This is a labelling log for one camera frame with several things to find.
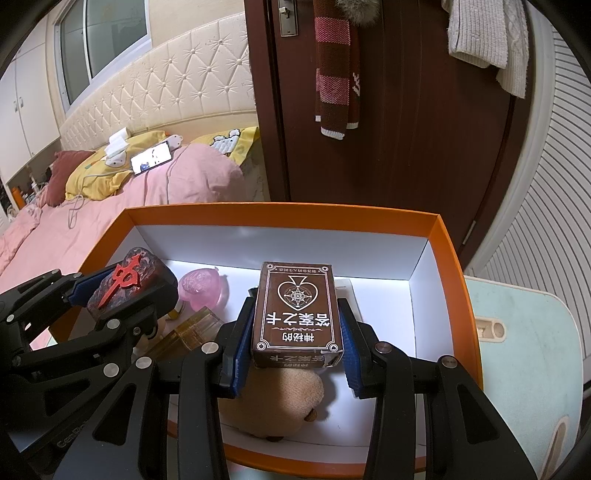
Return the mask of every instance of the door handle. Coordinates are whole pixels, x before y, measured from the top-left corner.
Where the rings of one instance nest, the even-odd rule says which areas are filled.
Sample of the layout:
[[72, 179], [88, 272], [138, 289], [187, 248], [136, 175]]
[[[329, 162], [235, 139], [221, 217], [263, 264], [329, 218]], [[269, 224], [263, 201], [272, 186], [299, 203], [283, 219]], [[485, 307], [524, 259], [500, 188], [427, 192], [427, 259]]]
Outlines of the door handle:
[[279, 26], [282, 37], [295, 37], [297, 28], [297, 0], [278, 0]]

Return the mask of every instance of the blue gripper pad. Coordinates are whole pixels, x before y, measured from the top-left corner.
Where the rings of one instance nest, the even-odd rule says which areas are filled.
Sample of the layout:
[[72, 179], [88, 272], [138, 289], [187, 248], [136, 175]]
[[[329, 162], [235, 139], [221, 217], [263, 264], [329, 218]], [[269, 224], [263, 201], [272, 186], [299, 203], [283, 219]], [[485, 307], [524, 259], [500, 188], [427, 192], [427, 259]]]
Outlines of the blue gripper pad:
[[232, 380], [228, 385], [229, 398], [236, 398], [246, 384], [248, 369], [251, 364], [252, 323], [254, 316], [255, 300], [249, 297], [245, 300], [236, 326], [234, 327], [234, 329], [242, 329], [242, 336], [237, 343], [234, 343], [235, 340], [233, 340], [228, 345], [228, 353], [233, 355]]
[[72, 294], [68, 297], [68, 301], [72, 306], [80, 306], [86, 307], [90, 297], [95, 292], [97, 288], [99, 288], [100, 282], [107, 276], [113, 273], [115, 267], [113, 266], [109, 270], [105, 270], [102, 272], [97, 273], [96, 275], [92, 275], [91, 277], [85, 277], [82, 280], [79, 280]]
[[355, 396], [359, 396], [359, 392], [363, 387], [361, 379], [361, 360], [359, 358], [359, 352], [353, 341], [351, 329], [347, 324], [347, 320], [344, 318], [343, 311], [339, 308], [339, 319], [340, 319], [340, 331], [343, 336], [343, 359], [341, 362], [345, 367], [345, 376], [347, 377], [347, 383], [349, 387], [355, 393]]
[[234, 364], [234, 380], [230, 390], [234, 396], [237, 396], [240, 390], [246, 384], [248, 376], [248, 369], [251, 364], [251, 338], [252, 338], [252, 322], [254, 321], [255, 309], [253, 308], [248, 317], [248, 324], [244, 330], [244, 335], [240, 339], [240, 345], [236, 351], [236, 363]]

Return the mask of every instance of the phone screen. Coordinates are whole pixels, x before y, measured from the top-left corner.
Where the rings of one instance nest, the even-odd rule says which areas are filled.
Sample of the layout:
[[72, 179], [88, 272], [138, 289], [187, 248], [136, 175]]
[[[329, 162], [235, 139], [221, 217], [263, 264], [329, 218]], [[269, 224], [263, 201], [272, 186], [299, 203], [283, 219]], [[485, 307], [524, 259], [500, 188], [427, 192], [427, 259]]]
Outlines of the phone screen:
[[134, 173], [137, 175], [161, 163], [172, 160], [172, 157], [168, 144], [166, 142], [160, 143], [133, 157], [131, 159], [131, 168], [133, 168]]

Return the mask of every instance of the pink blanket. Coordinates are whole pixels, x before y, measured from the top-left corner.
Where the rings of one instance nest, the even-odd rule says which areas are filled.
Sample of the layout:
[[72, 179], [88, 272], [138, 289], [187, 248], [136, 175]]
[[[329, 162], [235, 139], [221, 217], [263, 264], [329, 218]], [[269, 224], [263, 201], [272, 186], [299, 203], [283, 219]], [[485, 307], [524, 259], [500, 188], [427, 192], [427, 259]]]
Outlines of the pink blanket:
[[18, 225], [11, 225], [0, 239], [0, 292], [54, 268], [63, 274], [76, 272], [125, 208], [241, 202], [245, 198], [242, 172], [233, 161], [207, 145], [180, 148], [171, 162], [133, 177], [117, 195], [101, 202], [71, 200], [55, 208], [46, 205], [37, 209], [40, 215], [33, 209], [23, 218], [21, 212], [13, 222]]

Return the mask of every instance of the red cross symbol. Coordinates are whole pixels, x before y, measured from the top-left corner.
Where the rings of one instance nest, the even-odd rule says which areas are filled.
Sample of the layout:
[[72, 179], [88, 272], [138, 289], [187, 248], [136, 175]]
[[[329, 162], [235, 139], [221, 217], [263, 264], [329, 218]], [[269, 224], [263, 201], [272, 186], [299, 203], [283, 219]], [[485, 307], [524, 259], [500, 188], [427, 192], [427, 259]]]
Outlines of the red cross symbol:
[[111, 277], [113, 283], [99, 302], [100, 309], [111, 299], [118, 288], [139, 287], [139, 273], [134, 270], [134, 267], [139, 267], [141, 256], [142, 254], [137, 254], [131, 257], [125, 267], [117, 264]]

